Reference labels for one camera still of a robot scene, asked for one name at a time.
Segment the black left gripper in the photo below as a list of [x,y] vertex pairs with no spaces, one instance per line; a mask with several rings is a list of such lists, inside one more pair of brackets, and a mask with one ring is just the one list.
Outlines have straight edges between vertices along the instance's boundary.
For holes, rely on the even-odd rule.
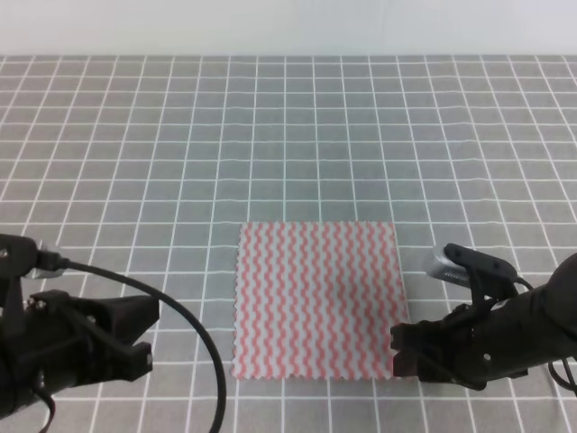
[[117,341],[104,345],[71,316],[26,308],[1,292],[1,404],[27,406],[32,387],[50,393],[101,382],[134,382],[151,372],[151,345],[133,345],[160,318],[151,296],[91,299],[89,315]]

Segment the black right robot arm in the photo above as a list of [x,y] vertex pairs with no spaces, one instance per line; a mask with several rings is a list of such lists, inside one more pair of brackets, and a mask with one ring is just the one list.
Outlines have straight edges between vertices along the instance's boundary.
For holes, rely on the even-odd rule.
[[489,382],[576,356],[574,255],[546,284],[523,293],[517,286],[525,280],[510,263],[457,244],[436,247],[425,269],[470,290],[472,301],[440,320],[393,326],[394,377],[482,391]]

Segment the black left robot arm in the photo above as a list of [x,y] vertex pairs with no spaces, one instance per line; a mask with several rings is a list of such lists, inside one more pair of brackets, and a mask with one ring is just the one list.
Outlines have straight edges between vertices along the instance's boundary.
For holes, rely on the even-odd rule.
[[134,382],[152,369],[140,338],[159,319],[150,296],[81,299],[50,290],[31,297],[21,322],[1,320],[1,416],[102,382]]

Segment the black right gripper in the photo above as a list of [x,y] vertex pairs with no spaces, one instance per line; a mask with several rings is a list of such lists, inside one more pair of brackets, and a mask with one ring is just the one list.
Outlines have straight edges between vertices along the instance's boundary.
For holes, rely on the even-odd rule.
[[[488,382],[545,364],[545,330],[531,295],[518,295],[460,326],[449,326],[446,318],[400,323],[390,329],[390,347],[399,351],[393,358],[393,375],[482,390]],[[421,348],[421,353],[409,348]]]

